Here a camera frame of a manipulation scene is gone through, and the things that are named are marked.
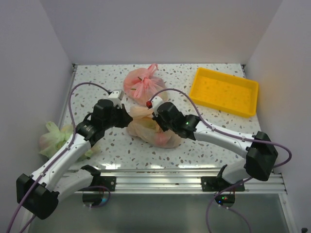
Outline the orange plastic fruit bag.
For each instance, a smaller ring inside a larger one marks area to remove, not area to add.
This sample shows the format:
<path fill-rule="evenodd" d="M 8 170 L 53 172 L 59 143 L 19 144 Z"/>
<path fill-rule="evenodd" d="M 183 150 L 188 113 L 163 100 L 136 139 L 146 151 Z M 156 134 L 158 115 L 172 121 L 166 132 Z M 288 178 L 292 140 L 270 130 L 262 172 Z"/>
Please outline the orange plastic fruit bag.
<path fill-rule="evenodd" d="M 181 138 L 171 130 L 163 131 L 152 119 L 152 109 L 142 106 L 132 106 L 129 115 L 133 121 L 126 128 L 131 136 L 136 136 L 155 147 L 177 148 Z"/>

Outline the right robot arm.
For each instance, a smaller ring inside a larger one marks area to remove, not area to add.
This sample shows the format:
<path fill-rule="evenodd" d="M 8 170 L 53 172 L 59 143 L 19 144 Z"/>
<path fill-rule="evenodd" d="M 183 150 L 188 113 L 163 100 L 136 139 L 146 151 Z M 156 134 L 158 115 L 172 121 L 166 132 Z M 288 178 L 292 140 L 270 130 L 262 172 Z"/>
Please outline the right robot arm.
<path fill-rule="evenodd" d="M 153 120 L 163 131 L 170 130 L 184 139 L 207 142 L 227 149 L 242 160 L 224 165 L 218 175 L 208 182 L 212 190 L 228 190 L 234 184 L 247 178 L 267 181 L 273 170 L 278 152 L 271 145 L 270 138 L 263 132 L 255 136 L 232 130 L 220 132 L 220 127 L 207 125 L 199 116 L 184 115 L 171 102 L 153 100 Z"/>

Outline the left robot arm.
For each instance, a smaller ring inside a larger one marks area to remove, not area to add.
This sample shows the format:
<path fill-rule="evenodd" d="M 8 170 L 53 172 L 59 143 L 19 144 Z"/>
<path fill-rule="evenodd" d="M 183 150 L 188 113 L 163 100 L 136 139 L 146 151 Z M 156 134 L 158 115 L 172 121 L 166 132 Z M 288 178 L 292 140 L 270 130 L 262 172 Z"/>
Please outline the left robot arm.
<path fill-rule="evenodd" d="M 132 120 L 119 98 L 99 100 L 60 151 L 31 175 L 18 177 L 17 202 L 39 219 L 49 217 L 60 200 L 60 192 L 55 188 L 63 174 L 104 137 L 105 131 L 113 127 L 125 128 Z"/>

